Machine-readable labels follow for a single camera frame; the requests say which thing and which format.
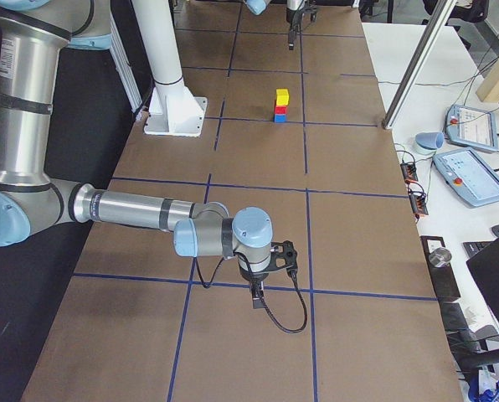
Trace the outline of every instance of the blue cup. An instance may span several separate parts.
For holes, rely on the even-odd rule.
[[[444,140],[445,136],[441,131],[420,132],[415,136],[415,151],[423,155],[434,153],[443,147]]]

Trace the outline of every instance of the toy block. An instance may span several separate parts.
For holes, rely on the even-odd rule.
[[[274,114],[275,115],[286,115],[286,106],[278,106],[278,105],[276,105],[274,107]]]
[[[287,106],[289,104],[289,90],[284,88],[275,90],[275,104],[278,106]]]
[[[286,115],[274,115],[274,123],[286,122]]]

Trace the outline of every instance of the blue block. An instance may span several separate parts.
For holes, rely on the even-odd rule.
[[[274,115],[274,123],[286,122],[286,115]]]

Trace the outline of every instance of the white table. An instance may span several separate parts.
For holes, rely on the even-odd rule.
[[[368,47],[379,81],[379,88],[386,110],[394,97],[399,83],[423,33],[423,26],[364,23]],[[445,27],[421,70],[417,83],[447,84],[467,80],[477,74],[477,68],[452,27]],[[491,111],[499,105],[483,103],[476,96],[476,89],[483,78],[478,76],[469,94],[467,105]],[[464,104],[465,93],[458,95],[466,83],[450,86],[414,85],[393,127],[394,140],[403,144],[417,159],[426,158],[414,152],[414,136],[422,131],[441,131],[445,114],[450,105]],[[495,111],[499,132],[499,110]],[[458,147],[446,143],[441,152]],[[492,167],[499,168],[499,154],[480,152]],[[460,306],[466,315],[470,329],[475,331],[485,325],[494,325],[493,317],[467,269],[464,241],[494,240],[490,228],[499,224],[499,203],[480,208],[470,208],[445,184],[435,168],[430,173],[430,161],[417,165],[419,181],[425,189],[431,178],[429,190],[429,216],[421,218],[417,228],[420,235],[441,236],[453,255],[452,267],[460,288]]]

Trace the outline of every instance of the yellow block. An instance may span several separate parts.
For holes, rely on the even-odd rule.
[[[278,106],[288,106],[289,90],[285,88],[279,88],[275,90],[275,104]]]

